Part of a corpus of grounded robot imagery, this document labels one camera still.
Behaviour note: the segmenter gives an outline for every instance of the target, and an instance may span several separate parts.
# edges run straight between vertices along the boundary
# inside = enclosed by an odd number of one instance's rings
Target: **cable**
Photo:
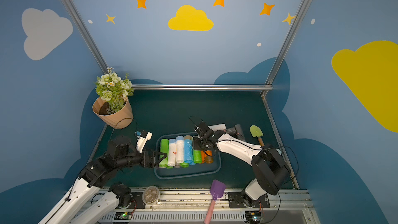
[[[299,172],[299,161],[297,160],[296,153],[295,153],[295,152],[293,151],[293,149],[292,149],[291,147],[289,147],[289,146],[270,147],[270,148],[266,148],[266,149],[264,149],[264,148],[261,148],[261,149],[254,149],[253,147],[250,147],[250,146],[248,146],[248,145],[246,145],[246,144],[244,144],[244,143],[242,143],[242,142],[239,142],[239,141],[236,141],[236,140],[232,140],[232,139],[218,140],[218,141],[216,142],[216,144],[217,144],[218,142],[222,142],[222,141],[235,141],[235,142],[237,142],[237,143],[240,143],[240,144],[246,146],[247,148],[250,148],[250,149],[256,150],[256,151],[261,151],[261,150],[267,151],[267,150],[270,150],[270,149],[289,148],[289,149],[293,152],[293,155],[295,156],[296,164],[297,164],[297,171],[295,172],[295,175],[294,175],[290,180],[288,180],[288,181],[282,183],[281,185],[284,185],[284,184],[286,184],[286,183],[292,181],[294,178],[296,178],[297,173]]]
[[[93,201],[94,201],[94,197],[96,197],[97,195],[104,195],[104,194],[103,194],[103,193],[97,193],[97,194],[95,194],[95,195],[93,196],[93,198],[91,199],[90,206],[92,206]]]
[[[51,216],[44,224],[47,224],[47,223],[51,220],[51,218],[54,217],[55,214],[62,208],[62,206],[63,206],[67,201],[70,201],[70,200],[71,200],[70,195],[72,194],[74,184],[75,184],[77,178],[79,178],[79,175],[80,175],[80,173],[82,172],[82,170],[79,172],[79,174],[77,175],[76,179],[74,180],[74,183],[73,183],[73,185],[72,185],[72,188],[70,189],[70,192],[69,192],[68,197],[65,198],[64,202],[63,202],[63,203],[61,204],[61,206],[57,209],[57,211],[55,211],[55,213],[52,214],[52,216]]]
[[[280,146],[280,147],[271,147],[271,148],[267,148],[267,149],[264,149],[264,150],[269,150],[269,149],[277,149],[277,148],[283,148],[283,147],[285,147],[285,148],[289,148],[292,152],[293,152],[293,155],[295,156],[295,159],[296,159],[296,164],[297,164],[297,171],[296,171],[296,173],[295,173],[295,175],[290,179],[290,180],[288,180],[288,181],[286,181],[286,182],[284,182],[282,185],[284,185],[284,184],[286,184],[286,183],[288,183],[288,182],[290,182],[290,181],[292,181],[294,178],[296,178],[296,176],[297,176],[297,173],[299,172],[299,161],[297,160],[297,156],[296,156],[296,153],[293,151],[293,149],[292,148],[290,148],[289,146]]]
[[[132,169],[131,169],[131,171],[130,171],[130,172],[127,172],[127,173],[126,173],[126,172],[124,172],[124,171],[123,171],[123,169],[120,169],[120,171],[121,171],[121,172],[123,172],[124,174],[130,174],[131,172],[133,172],[133,171],[134,171],[134,168],[132,168]]]
[[[125,120],[125,119],[131,119],[131,120],[133,120],[134,123],[135,123],[135,132],[137,131],[137,129],[138,129],[138,123],[137,123],[137,121],[135,121],[135,120],[132,119],[132,118],[124,118],[124,119],[122,119],[121,121],[117,122],[116,125],[115,125],[115,127],[113,127],[113,130],[112,130],[112,132],[111,132],[111,136],[109,137],[109,140],[111,140],[112,135],[113,135],[113,132],[115,131],[117,125],[118,125],[120,122],[122,122],[123,120]]]
[[[203,150],[203,152],[206,154],[206,156],[208,156],[208,157],[213,157],[213,155],[207,154],[205,150]]]
[[[267,222],[260,222],[259,224],[266,224],[266,223],[270,223],[271,221],[273,221],[273,220],[275,219],[276,215],[277,215],[277,214],[278,214],[278,212],[279,212],[279,208],[281,207],[281,196],[279,195],[279,192],[278,192],[278,196],[279,196],[279,207],[278,207],[278,210],[276,211],[276,213],[275,213],[274,217],[272,217],[272,219],[271,219],[271,220],[269,220],[269,221],[267,221]]]

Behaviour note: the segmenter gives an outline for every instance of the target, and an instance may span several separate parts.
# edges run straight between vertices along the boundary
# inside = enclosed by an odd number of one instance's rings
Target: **dark green table surface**
[[[129,97],[134,120],[138,130],[152,132],[152,138],[145,147],[155,149],[156,141],[166,134],[193,132],[194,125],[188,119],[197,116],[208,125],[226,124],[233,127],[241,124],[246,141],[258,144],[251,136],[252,124],[261,128],[263,141],[277,146],[267,112],[259,92],[216,92],[216,91],[135,91]],[[101,156],[107,149],[107,142],[112,129],[107,127],[94,158]],[[127,135],[134,140],[136,124],[133,121],[128,127],[116,129],[113,137]],[[226,184],[227,188],[243,188],[255,178],[250,165],[226,153],[221,153],[221,169],[206,176],[186,177],[162,180],[155,176],[154,169],[135,166],[118,172],[107,186],[121,181],[129,187],[147,187],[155,185],[164,188],[210,188],[214,179]],[[284,188],[292,188],[291,183]]]

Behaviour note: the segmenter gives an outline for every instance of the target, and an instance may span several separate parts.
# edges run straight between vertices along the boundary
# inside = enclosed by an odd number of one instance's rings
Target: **flower pot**
[[[100,112],[100,109],[105,102],[106,101],[102,100],[101,97],[98,97],[93,104],[93,112],[97,114],[97,116],[100,117],[103,121],[105,121],[105,123],[112,126],[113,128],[115,128],[117,122],[121,121],[122,119],[133,118],[132,109],[128,98],[126,105],[120,111],[110,115],[99,115],[98,113]],[[122,122],[118,123],[116,129],[122,129],[128,126],[131,122],[132,119],[125,119]]]

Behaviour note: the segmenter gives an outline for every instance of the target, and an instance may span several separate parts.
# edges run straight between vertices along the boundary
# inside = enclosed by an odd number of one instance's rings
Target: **green garbage bag roll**
[[[168,139],[162,139],[160,141],[160,151],[163,153],[168,154],[169,153],[169,140]],[[167,157],[165,159],[163,159],[160,163],[159,163],[159,167],[160,168],[166,168],[167,167]]]

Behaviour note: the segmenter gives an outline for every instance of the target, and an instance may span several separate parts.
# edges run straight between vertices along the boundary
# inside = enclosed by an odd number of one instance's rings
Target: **blue wall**
[[[50,9],[72,22],[60,0],[0,2],[0,220],[8,224],[37,223],[47,214],[86,164],[104,126],[91,110],[102,72],[76,26],[71,23],[72,34],[48,55],[32,60],[22,28],[28,8]]]
[[[298,156],[299,185],[309,190],[322,224],[398,219],[398,133],[377,122],[331,65],[340,50],[397,43],[396,2],[313,0],[267,94],[283,143]],[[375,57],[374,69],[390,66],[383,61]],[[363,83],[370,80],[391,83],[371,73]]]
[[[163,84],[214,84],[224,73],[247,73],[276,57],[289,29],[282,21],[288,13],[294,16],[301,2],[225,0],[222,7],[213,6],[215,1],[146,0],[145,9],[137,8],[137,0],[73,0],[117,73]],[[275,5],[270,15],[260,15],[264,3]],[[214,27],[209,31],[169,28],[168,21],[183,5],[203,10]],[[107,15],[115,17],[115,24],[107,22]],[[228,78],[223,81],[236,82]]]

